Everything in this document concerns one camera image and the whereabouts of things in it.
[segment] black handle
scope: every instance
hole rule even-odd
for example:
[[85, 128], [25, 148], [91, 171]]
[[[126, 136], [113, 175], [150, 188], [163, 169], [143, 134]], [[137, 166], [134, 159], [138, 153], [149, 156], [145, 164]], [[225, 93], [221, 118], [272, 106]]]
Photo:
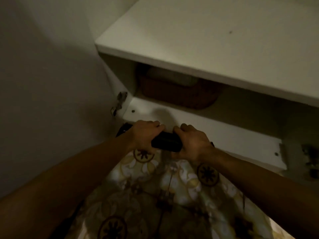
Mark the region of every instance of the black handle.
[[[132, 127], [131, 124], [125, 123], [117, 133], [117, 137], [125, 133]], [[157, 137], [152, 140], [152, 147], [167, 150], [171, 152], [179, 152], [183, 147], [181, 139], [175, 133], [161, 132]]]

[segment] brown basket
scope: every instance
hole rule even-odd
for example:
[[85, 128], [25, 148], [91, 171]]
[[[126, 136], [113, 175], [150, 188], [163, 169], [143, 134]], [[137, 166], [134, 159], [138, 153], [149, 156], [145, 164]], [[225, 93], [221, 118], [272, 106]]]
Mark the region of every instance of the brown basket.
[[209, 107], [225, 87], [224, 84], [204, 79], [198, 79], [191, 87], [153, 79], [147, 76], [150, 67], [140, 64], [137, 68], [143, 95], [175, 105], [198, 110]]

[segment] patterned fabric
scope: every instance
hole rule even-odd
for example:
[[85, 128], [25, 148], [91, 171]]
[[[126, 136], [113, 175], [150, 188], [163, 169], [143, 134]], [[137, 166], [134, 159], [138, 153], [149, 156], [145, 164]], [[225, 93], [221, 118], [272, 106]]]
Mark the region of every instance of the patterned fabric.
[[86, 198], [66, 238], [292, 237], [211, 166], [136, 150]]

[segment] person's left hand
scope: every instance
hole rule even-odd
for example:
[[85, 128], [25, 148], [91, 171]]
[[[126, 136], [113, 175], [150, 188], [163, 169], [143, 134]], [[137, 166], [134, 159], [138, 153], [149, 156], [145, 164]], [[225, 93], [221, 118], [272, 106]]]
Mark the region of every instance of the person's left hand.
[[126, 132], [130, 135], [132, 148], [145, 150], [149, 153], [155, 153], [157, 148], [153, 148], [151, 141], [165, 129], [159, 121], [142, 121], [139, 120]]

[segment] white shelf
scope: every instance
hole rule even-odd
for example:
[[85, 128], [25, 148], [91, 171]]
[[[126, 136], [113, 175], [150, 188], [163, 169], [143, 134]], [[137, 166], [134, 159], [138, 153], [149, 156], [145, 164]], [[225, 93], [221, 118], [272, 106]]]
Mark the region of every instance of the white shelf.
[[318, 0], [139, 0], [100, 52], [319, 107]]
[[198, 130], [204, 131], [209, 140], [219, 149], [275, 172], [287, 169], [280, 154], [279, 144], [282, 141], [273, 136], [138, 97], [132, 99], [123, 119], [132, 122], [137, 120], [159, 120], [166, 125], [168, 132], [172, 132], [175, 125], [180, 126], [182, 123], [192, 124]]

